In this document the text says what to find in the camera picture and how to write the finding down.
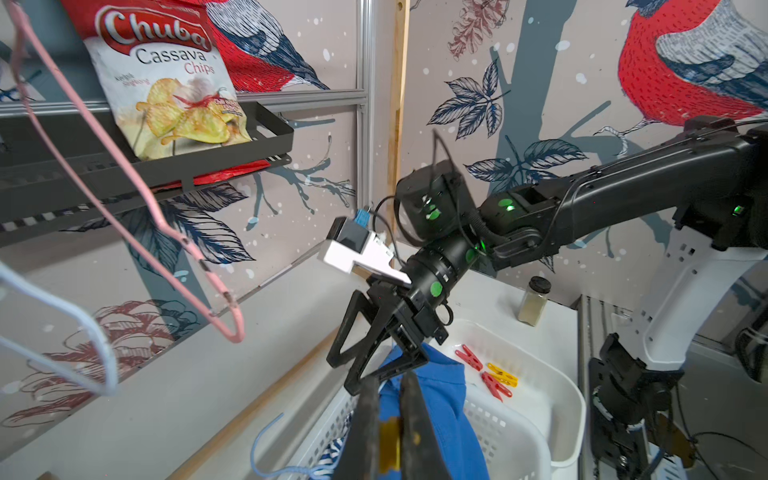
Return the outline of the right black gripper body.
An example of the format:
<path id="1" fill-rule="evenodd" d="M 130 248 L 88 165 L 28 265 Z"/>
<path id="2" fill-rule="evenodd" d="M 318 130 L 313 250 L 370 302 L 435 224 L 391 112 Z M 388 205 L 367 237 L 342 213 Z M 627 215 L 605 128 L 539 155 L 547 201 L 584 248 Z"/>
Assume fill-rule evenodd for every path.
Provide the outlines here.
<path id="1" fill-rule="evenodd" d="M 405 284 L 391 276 L 372 275 L 368 296 L 379 313 L 390 316 L 387 334 L 407 353 L 431 339 L 442 344 L 449 322 L 442 322 L 437 308 L 447 304 L 458 281 L 474 264 L 472 248 L 422 248 L 405 263 Z"/>

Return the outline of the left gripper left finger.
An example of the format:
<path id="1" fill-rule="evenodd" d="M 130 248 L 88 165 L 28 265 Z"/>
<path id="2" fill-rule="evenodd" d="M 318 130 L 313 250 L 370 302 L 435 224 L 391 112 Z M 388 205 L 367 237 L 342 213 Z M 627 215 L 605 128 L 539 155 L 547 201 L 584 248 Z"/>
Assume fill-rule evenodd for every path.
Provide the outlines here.
<path id="1" fill-rule="evenodd" d="M 333 480 L 372 480 L 379 475 L 379 385 L 376 378 L 367 378 L 361 384 Z"/>

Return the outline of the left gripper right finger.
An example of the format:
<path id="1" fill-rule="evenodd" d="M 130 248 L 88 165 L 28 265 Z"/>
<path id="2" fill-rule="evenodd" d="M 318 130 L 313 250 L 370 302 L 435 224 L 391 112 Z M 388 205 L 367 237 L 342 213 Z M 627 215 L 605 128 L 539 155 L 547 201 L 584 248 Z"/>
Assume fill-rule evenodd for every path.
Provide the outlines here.
<path id="1" fill-rule="evenodd" d="M 402 426 L 401 478 L 450 479 L 414 372 L 408 372 L 402 377 L 399 404 Z"/>

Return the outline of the yellow clothespin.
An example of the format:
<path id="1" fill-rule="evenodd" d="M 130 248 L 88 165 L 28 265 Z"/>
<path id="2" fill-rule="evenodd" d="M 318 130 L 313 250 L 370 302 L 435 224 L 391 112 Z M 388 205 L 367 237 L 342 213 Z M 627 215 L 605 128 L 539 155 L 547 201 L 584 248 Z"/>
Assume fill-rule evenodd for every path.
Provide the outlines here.
<path id="1" fill-rule="evenodd" d="M 495 378 L 500 384 L 516 388 L 518 386 L 518 378 L 506 370 L 496 366 L 493 363 L 486 364 L 490 375 Z"/>
<path id="2" fill-rule="evenodd" d="M 378 473 L 388 474 L 401 469 L 402 420 L 391 417 L 379 423 L 379 461 Z"/>

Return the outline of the white wire hanger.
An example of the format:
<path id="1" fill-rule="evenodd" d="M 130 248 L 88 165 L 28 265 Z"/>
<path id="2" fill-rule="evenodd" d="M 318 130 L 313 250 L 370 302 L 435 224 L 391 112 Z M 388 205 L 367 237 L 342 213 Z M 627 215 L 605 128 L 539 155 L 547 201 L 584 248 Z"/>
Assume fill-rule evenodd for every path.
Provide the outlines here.
<path id="1" fill-rule="evenodd" d="M 35 313 L 52 313 L 52 320 L 34 320 L 30 327 L 14 327 L 24 340 L 41 333 L 31 345 L 3 336 L 1 347 L 10 350 L 43 374 L 52 374 L 97 396 L 113 396 L 120 381 L 117 355 L 101 325 L 80 306 L 65 300 L 1 265 L 1 289 L 12 290 L 38 305 Z"/>

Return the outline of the striped tank top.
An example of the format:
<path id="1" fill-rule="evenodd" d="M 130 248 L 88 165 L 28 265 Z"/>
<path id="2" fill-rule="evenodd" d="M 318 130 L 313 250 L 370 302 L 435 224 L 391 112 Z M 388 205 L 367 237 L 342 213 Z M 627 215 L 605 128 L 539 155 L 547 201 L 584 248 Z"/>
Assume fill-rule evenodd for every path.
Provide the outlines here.
<path id="1" fill-rule="evenodd" d="M 352 414 L 348 414 L 344 418 L 339 436 L 332 439 L 326 445 L 320 459 L 312 468 L 312 474 L 309 476 L 310 479 L 329 480 L 332 477 L 343 453 L 345 442 L 349 434 L 351 420 Z"/>

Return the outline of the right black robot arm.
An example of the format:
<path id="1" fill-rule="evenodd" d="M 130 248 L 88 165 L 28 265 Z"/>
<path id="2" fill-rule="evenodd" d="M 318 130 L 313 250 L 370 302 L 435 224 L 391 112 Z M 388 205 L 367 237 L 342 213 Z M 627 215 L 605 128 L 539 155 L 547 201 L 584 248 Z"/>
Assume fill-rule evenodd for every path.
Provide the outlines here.
<path id="1" fill-rule="evenodd" d="M 406 216 L 415 254 L 337 218 L 321 250 L 328 265 L 369 273 L 355 292 L 327 360 L 350 366 L 345 386 L 384 382 L 422 367 L 425 344 L 448 333 L 437 308 L 468 270 L 502 271 L 585 247 L 620 228 L 618 244 L 593 251 L 590 286 L 630 296 L 631 315 L 607 334 L 590 362 L 595 397 L 593 453 L 624 479 L 646 479 L 662 457 L 641 458 L 634 427 L 669 412 L 689 347 L 730 288 L 767 257 L 767 122 L 701 116 L 671 140 L 559 177 L 532 176 L 476 204 L 465 174 L 493 175 L 495 159 L 465 169 L 433 162 L 400 179 L 394 212 Z"/>

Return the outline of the spice jar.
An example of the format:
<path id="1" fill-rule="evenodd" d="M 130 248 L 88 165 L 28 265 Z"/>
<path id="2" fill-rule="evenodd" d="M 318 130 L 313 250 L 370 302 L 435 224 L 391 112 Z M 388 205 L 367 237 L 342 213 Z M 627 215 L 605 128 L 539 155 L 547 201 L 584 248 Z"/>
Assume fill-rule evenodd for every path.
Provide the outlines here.
<path id="1" fill-rule="evenodd" d="M 551 282 L 544 277 L 533 276 L 529 280 L 517 315 L 520 322 L 533 327 L 538 324 L 551 288 Z"/>

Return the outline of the white plastic tray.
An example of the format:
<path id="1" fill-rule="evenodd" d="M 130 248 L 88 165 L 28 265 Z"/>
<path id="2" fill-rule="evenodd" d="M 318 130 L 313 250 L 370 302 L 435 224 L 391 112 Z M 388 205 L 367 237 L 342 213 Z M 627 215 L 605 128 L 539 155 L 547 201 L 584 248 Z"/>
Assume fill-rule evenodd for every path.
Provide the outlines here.
<path id="1" fill-rule="evenodd" d="M 502 403 L 531 421 L 546 439 L 552 477 L 560 470 L 570 471 L 577 464 L 584 439 L 586 405 L 578 387 L 561 371 L 536 356 L 492 333 L 482 326 L 459 319 L 449 328 L 443 344 L 430 345 L 445 356 L 466 344 L 485 363 L 493 363 L 518 378 L 512 398 Z M 465 383 L 484 386 L 481 374 L 467 366 Z"/>

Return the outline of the white perforated basket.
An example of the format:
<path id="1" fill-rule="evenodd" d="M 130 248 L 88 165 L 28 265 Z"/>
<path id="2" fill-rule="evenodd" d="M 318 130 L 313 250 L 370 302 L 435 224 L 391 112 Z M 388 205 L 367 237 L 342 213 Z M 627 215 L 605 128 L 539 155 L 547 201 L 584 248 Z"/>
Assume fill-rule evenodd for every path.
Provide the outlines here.
<path id="1" fill-rule="evenodd" d="M 290 465 L 312 467 L 339 438 L 357 399 L 341 388 L 315 422 Z M 550 479 L 551 454 L 538 428 L 525 416 L 493 397 L 484 386 L 467 384 L 464 413 L 483 451 L 491 479 Z"/>

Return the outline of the wooden clothes rack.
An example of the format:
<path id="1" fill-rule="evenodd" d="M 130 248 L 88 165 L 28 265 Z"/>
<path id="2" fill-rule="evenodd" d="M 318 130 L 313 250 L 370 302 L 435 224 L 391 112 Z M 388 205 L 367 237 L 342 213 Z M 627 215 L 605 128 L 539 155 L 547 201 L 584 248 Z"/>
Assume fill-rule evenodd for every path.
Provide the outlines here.
<path id="1" fill-rule="evenodd" d="M 337 50 L 362 68 L 368 92 L 368 198 L 393 190 L 395 136 L 402 129 L 394 80 L 403 67 L 406 1 L 269 1 L 287 37 L 338 84 Z M 315 257 L 327 231 L 283 221 L 257 230 L 261 246 L 295 246 L 302 259 L 272 258 L 263 279 L 240 292 L 249 333 L 239 344 L 204 327 L 133 369 L 114 397 L 88 402 L 3 464 L 5 479 L 244 479 L 247 452 L 279 413 L 259 446 L 278 434 L 283 465 L 339 391 L 342 374 L 325 361 L 343 310 L 360 279 Z"/>

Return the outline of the red chips bag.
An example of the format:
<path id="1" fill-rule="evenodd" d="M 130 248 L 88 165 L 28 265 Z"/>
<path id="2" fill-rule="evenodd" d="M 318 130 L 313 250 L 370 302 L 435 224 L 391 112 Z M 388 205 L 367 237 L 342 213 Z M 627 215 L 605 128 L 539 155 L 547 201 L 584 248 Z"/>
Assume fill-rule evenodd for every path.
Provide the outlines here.
<path id="1" fill-rule="evenodd" d="M 200 3 L 66 1 L 63 7 L 139 160 L 251 141 Z"/>

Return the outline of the black wall basket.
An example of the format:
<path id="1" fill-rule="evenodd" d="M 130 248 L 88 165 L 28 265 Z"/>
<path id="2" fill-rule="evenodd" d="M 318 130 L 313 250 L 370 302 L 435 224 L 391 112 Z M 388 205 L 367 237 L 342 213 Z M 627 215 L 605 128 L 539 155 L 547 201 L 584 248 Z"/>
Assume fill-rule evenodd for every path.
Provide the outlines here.
<path id="1" fill-rule="evenodd" d="M 123 212 L 144 202 L 88 123 L 67 105 L 35 108 L 38 120 L 68 164 L 107 208 Z M 112 114 L 99 105 L 95 119 L 128 157 L 133 168 L 162 200 L 199 189 L 197 179 L 258 162 L 260 169 L 284 166 L 294 129 L 259 103 L 244 108 L 251 142 L 214 147 L 160 160 L 137 159 Z M 98 217 L 50 152 L 19 103 L 1 106 L 1 244 L 13 245 Z"/>

